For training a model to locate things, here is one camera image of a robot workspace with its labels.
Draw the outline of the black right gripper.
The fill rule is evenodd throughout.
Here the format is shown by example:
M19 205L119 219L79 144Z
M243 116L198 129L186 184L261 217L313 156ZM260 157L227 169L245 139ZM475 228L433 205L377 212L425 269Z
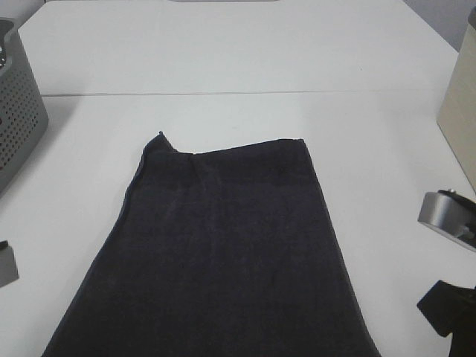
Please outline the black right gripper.
M451 335L449 356L475 356L475 288L438 280L417 308L438 335Z

